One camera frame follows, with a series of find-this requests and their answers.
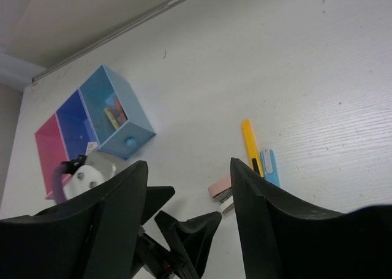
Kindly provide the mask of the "light blue cutter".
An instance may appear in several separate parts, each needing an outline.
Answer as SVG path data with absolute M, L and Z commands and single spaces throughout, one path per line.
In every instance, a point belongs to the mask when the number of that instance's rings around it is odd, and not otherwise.
M 264 149 L 260 153 L 260 157 L 262 161 L 265 180 L 269 181 L 275 186 L 280 187 L 274 151 L 270 149 Z

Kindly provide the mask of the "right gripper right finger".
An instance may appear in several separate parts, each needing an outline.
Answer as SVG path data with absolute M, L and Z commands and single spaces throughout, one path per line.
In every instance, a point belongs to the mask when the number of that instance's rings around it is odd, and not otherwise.
M 230 161 L 247 278 L 390 278 L 391 206 L 339 213 Z

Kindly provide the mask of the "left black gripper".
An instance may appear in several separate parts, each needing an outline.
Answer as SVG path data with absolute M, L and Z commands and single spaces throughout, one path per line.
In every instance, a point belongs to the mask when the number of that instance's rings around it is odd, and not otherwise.
M 172 186 L 147 187 L 145 206 L 132 260 L 131 277 L 144 268 L 154 278 L 201 278 L 205 273 L 213 237 L 222 214 L 211 212 L 187 221 L 178 221 L 161 208 L 175 194 Z M 143 225 L 154 218 L 168 243 L 164 248 Z

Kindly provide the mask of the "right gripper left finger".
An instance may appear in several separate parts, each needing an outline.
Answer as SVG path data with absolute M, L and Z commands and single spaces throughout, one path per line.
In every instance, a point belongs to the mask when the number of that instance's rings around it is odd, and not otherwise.
M 36 215 L 1 220 L 1 278 L 130 278 L 148 165 Z

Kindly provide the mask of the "yellow utility knife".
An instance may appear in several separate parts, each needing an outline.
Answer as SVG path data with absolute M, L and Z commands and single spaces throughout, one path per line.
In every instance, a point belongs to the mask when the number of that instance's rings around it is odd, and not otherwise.
M 257 174 L 259 174 L 261 177 L 264 177 L 265 174 L 260 159 L 260 153 L 257 148 L 251 122 L 249 119 L 243 120 L 241 122 L 241 131 L 250 168 Z

